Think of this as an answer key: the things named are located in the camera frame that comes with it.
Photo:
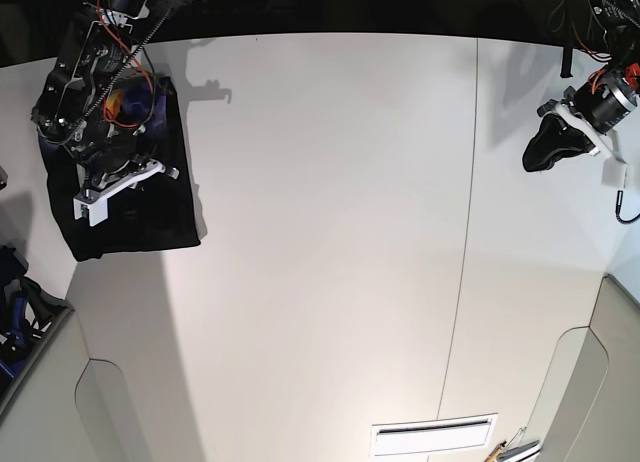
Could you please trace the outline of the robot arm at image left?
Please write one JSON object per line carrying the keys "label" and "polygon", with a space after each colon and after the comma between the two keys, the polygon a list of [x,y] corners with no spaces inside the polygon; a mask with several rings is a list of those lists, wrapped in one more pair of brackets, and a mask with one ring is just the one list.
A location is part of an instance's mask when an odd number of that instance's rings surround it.
{"label": "robot arm at image left", "polygon": [[161,83],[146,55],[176,0],[78,2],[30,118],[51,203],[94,205],[180,174],[153,133]]}

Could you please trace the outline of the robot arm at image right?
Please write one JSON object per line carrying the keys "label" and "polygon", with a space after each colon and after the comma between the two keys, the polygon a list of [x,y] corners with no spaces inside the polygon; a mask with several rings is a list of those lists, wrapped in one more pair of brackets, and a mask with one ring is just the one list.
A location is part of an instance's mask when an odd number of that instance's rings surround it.
{"label": "robot arm at image right", "polygon": [[601,31],[602,46],[589,45],[575,21],[574,0],[562,0],[564,45],[561,76],[571,76],[572,55],[581,50],[603,66],[577,89],[537,109],[539,130],[522,156],[525,171],[547,171],[562,159],[581,155],[612,156],[604,141],[615,127],[639,109],[639,0],[586,0],[589,21]]}

